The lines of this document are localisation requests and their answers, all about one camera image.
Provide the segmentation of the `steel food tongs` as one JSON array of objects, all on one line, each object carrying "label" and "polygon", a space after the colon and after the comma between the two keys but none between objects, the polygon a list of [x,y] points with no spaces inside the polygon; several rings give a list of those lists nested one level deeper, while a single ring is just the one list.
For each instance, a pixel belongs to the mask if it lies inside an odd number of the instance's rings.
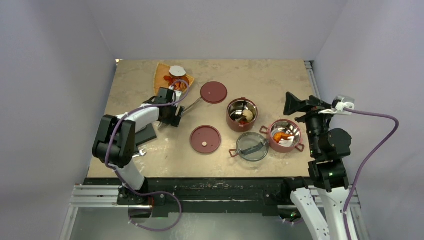
[{"label": "steel food tongs", "polygon": [[[188,107],[186,107],[185,109],[184,109],[184,111],[182,112],[182,115],[185,115],[185,114],[187,114],[197,103],[199,103],[200,101],[202,101],[202,98],[201,97],[199,97],[194,103],[192,103],[190,106],[188,106]],[[168,124],[165,124],[165,123],[160,123],[159,125],[158,125],[158,127],[157,127],[157,129],[158,130],[162,130],[162,129],[164,129],[165,127],[167,127],[168,126]]]}]

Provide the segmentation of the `orange fried chicken wing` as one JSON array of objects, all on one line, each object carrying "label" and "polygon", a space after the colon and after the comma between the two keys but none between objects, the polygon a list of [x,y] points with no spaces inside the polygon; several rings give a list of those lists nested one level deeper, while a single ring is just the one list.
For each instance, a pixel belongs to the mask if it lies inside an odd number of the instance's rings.
[{"label": "orange fried chicken wing", "polygon": [[289,134],[289,133],[285,133],[285,132],[276,132],[272,139],[276,142],[276,143],[280,143],[282,141],[289,141],[289,140],[293,140],[294,139],[294,135],[293,134]]}]

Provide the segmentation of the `white round rice cracker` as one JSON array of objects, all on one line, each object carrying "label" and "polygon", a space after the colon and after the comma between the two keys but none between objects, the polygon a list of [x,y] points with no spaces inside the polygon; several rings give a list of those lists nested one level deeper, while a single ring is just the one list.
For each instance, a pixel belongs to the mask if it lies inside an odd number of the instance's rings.
[{"label": "white round rice cracker", "polygon": [[174,77],[183,77],[187,72],[182,66],[173,65],[169,68],[169,74]]}]

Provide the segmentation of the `glass lid with red clasp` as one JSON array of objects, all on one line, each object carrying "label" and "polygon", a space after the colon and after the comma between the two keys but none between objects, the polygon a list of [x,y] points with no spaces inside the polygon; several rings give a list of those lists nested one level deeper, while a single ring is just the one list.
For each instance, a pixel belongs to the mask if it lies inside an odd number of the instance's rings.
[{"label": "glass lid with red clasp", "polygon": [[239,156],[247,162],[259,162],[267,156],[269,148],[269,141],[265,137],[255,132],[245,132],[237,139],[235,148],[228,152],[232,158]]}]

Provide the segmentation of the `white steamed bun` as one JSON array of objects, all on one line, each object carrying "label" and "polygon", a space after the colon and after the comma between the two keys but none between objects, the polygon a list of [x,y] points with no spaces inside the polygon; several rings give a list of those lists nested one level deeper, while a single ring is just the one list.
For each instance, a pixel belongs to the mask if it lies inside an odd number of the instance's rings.
[{"label": "white steamed bun", "polygon": [[254,114],[252,111],[245,109],[242,111],[242,120],[245,122],[251,122],[254,118]]}]

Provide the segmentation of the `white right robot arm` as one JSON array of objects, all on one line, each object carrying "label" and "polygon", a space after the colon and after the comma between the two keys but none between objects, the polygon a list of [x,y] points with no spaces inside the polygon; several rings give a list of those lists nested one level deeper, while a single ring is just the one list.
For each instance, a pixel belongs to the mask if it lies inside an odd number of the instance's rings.
[{"label": "white right robot arm", "polygon": [[350,115],[354,109],[354,99],[347,96],[338,95],[333,103],[327,103],[313,95],[306,100],[290,92],[285,95],[284,115],[304,114],[295,121],[306,125],[313,159],[308,162],[309,177],[324,210],[319,209],[302,177],[286,180],[280,196],[296,206],[314,240],[358,239],[349,203],[352,190],[342,161],[351,154],[352,137],[341,128],[330,128],[334,115]]}]

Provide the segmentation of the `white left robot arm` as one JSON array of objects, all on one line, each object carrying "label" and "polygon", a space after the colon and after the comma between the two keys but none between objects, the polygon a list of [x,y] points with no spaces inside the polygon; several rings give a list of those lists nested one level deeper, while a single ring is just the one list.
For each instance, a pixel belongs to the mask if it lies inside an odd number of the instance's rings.
[{"label": "white left robot arm", "polygon": [[180,106],[183,93],[174,87],[161,87],[156,96],[138,108],[121,115],[106,114],[92,147],[92,155],[113,170],[123,187],[130,190],[129,197],[138,205],[149,199],[148,182],[137,169],[133,156],[136,133],[154,122],[178,127],[184,107]]}]

